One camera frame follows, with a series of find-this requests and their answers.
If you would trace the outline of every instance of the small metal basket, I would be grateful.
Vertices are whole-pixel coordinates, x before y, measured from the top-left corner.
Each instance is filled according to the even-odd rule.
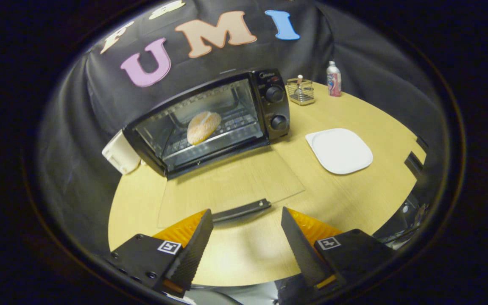
[[[297,82],[298,78],[287,80],[287,95],[289,96],[289,99],[300,106],[315,102],[312,88],[313,81],[302,79],[300,86],[301,90],[298,90]]]

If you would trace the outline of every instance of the wooden table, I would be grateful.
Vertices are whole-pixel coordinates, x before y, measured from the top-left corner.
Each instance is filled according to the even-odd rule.
[[[413,151],[424,163],[426,154],[417,137],[382,110],[346,93],[331,97],[324,85],[313,87],[315,103],[290,102],[290,133],[270,147],[170,181],[148,166],[122,176],[110,210],[110,249],[137,233],[152,236],[206,208],[215,213],[267,197],[271,208],[215,224],[193,280],[245,286],[300,272],[280,225],[283,206],[343,231],[359,228],[373,234],[415,185],[405,159]],[[372,164],[349,175],[325,170],[304,136],[331,128],[358,134],[374,155]],[[264,168],[265,162],[273,165]]]

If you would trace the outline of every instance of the bagel on oven rack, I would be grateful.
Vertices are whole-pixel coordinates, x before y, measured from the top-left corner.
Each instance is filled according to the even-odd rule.
[[[197,145],[208,139],[221,123],[221,116],[215,112],[204,111],[191,119],[187,127],[187,141]]]

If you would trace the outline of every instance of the toaster oven knob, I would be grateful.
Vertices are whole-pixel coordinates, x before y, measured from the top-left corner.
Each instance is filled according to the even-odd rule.
[[[266,98],[271,103],[279,103],[283,101],[284,92],[277,86],[272,86],[267,90]]]
[[[274,130],[284,130],[287,128],[287,119],[284,116],[275,116],[270,125]]]

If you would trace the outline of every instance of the blue letter i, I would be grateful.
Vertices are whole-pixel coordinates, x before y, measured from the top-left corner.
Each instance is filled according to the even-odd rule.
[[[281,40],[297,40],[300,39],[295,30],[293,29],[293,25],[291,25],[291,21],[289,21],[290,14],[286,11],[275,11],[275,10],[268,10],[265,12],[268,16],[272,17],[276,27],[278,29],[278,33],[276,34],[276,38]]]

